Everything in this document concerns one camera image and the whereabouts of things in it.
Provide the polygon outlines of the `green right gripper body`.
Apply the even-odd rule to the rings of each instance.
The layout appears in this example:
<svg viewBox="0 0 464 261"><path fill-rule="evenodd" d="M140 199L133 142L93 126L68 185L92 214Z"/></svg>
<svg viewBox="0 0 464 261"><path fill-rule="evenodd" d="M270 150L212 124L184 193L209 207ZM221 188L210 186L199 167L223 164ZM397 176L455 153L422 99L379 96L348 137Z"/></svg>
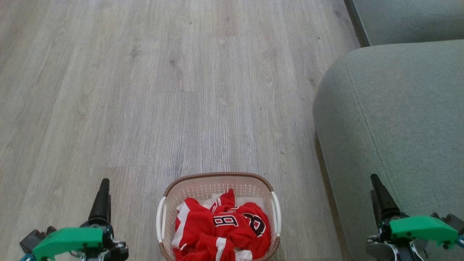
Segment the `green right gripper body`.
<svg viewBox="0 0 464 261"><path fill-rule="evenodd" d="M450 249L459 244L459 232L427 215L388 218L380 221L376 236L368 237L366 252L377 261L422 261L416 240L434 241Z"/></svg>

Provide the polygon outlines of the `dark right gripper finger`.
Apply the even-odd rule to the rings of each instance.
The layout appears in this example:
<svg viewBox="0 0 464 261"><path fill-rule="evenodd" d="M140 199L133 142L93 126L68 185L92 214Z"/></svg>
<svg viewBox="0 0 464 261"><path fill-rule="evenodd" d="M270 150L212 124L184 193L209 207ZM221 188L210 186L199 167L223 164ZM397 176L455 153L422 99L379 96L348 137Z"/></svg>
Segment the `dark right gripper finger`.
<svg viewBox="0 0 464 261"><path fill-rule="evenodd" d="M371 197L371 201L372 201L373 214L374 214L374 217L375 217L375 221L376 221L376 224L378 224L379 220L381 218L381 210L380 210L380 206L379 206L379 203L378 203L377 193L376 193L375 190L370 191L370 197Z"/></svg>
<svg viewBox="0 0 464 261"><path fill-rule="evenodd" d="M377 174L371 174L370 180L372 183L372 190L375 190L378 197L378 203L381 210L380 220L391 218L392 216L399 215L399 207L393 200L388 189L383 185L381 179Z"/></svg>

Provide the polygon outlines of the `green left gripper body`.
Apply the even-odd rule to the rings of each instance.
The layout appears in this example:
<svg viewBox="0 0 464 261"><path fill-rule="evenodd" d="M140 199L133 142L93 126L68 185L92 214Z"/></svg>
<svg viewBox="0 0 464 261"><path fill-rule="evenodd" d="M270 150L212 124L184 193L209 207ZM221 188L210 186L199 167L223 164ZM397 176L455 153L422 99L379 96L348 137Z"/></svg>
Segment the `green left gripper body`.
<svg viewBox="0 0 464 261"><path fill-rule="evenodd" d="M54 261L64 253L81 261L126 261L129 247L114 238L113 227L107 219L97 217L80 227L54 231L33 248L37 261Z"/></svg>

